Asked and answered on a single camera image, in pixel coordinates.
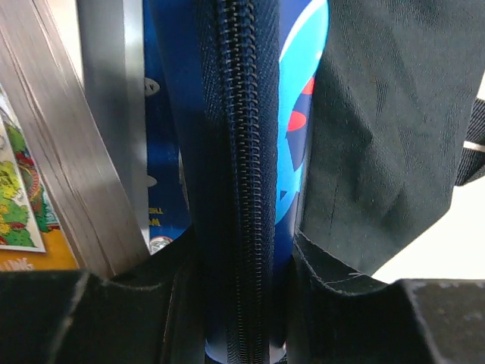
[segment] red graphic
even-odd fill
[[[302,91],[303,95],[313,95],[313,89],[315,87],[315,78],[311,78],[309,82],[306,84],[305,88]]]
[[[293,111],[291,117],[289,118],[288,131],[295,131],[306,124],[306,116],[298,111]]]

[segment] black fabric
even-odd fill
[[[485,101],[475,100],[466,140],[485,146]],[[463,186],[485,175],[485,152],[463,148],[456,185]]]
[[[485,2],[330,1],[302,231],[368,274],[449,208]]]

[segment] bag strap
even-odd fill
[[[456,186],[464,186],[485,175],[485,101],[476,99],[471,112]]]

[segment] book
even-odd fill
[[[0,85],[0,271],[78,268]]]
[[[0,65],[44,201],[57,216],[60,229],[51,232],[63,231],[77,265],[100,276],[141,263],[149,252],[140,226],[46,0],[0,2]],[[52,252],[42,243],[45,252],[36,254]]]

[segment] zipper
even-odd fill
[[[223,83],[233,175],[236,333],[228,335],[228,363],[267,364],[261,138],[252,0],[217,0],[217,51]]]

